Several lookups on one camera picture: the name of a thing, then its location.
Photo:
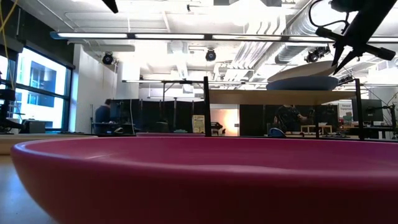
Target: security camera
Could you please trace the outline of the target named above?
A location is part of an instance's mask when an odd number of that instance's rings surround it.
[[[105,65],[112,65],[113,60],[114,60],[112,54],[113,54],[112,52],[105,53],[105,56],[102,58],[102,62]]]
[[[304,58],[304,60],[307,63],[317,62],[318,59],[323,58],[328,53],[330,53],[329,46],[317,47],[314,50],[309,50],[308,55]]]
[[[206,61],[212,62],[216,60],[216,52],[213,49],[208,49],[206,53]]]

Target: blue bowl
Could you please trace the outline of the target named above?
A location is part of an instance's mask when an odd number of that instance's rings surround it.
[[[268,83],[267,90],[333,90],[337,85],[335,77],[294,77]]]

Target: white wall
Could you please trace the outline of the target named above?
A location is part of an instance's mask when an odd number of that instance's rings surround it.
[[[120,62],[117,65],[118,86],[116,89],[115,99],[138,99],[139,98],[139,84],[138,83],[123,83],[122,80],[139,80],[140,67],[131,62]]]
[[[116,95],[117,74],[75,45],[70,131],[91,133],[91,112]]]

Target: yellow cable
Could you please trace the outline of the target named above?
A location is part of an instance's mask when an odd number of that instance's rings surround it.
[[[0,21],[1,24],[4,24],[4,21],[2,19],[2,7],[1,7],[1,2],[0,2]],[[4,41],[4,51],[6,52],[6,58],[7,58],[7,70],[9,70],[10,73],[10,79],[11,79],[11,89],[14,90],[14,75],[11,69],[9,69],[9,57],[8,57],[8,48],[7,48],[7,40],[6,40],[6,32],[3,29],[2,31],[2,39]]]
[[[8,20],[11,17],[11,14],[14,12],[15,7],[17,6],[18,0],[15,0],[14,5],[12,5],[12,8],[10,10],[10,12],[8,12],[8,15],[6,17],[6,19],[4,20],[4,22],[2,22],[1,27],[0,27],[0,32],[4,29],[4,27],[6,26]]]

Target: person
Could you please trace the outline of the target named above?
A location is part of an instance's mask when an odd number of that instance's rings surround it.
[[[279,124],[283,132],[299,131],[300,123],[304,123],[307,117],[300,114],[297,108],[291,105],[283,105],[277,109],[274,123]]]
[[[95,123],[109,123],[111,121],[111,99],[105,100],[105,104],[101,105],[97,110],[95,110]],[[95,134],[106,133],[108,126],[95,124],[94,131]]]
[[[95,111],[95,122],[96,123],[108,123],[111,121],[111,100],[105,100],[105,104],[101,105]]]
[[[326,122],[327,125],[331,125],[333,132],[337,130],[338,117],[336,111],[333,109],[333,105],[326,106],[326,110],[322,112],[321,121]]]

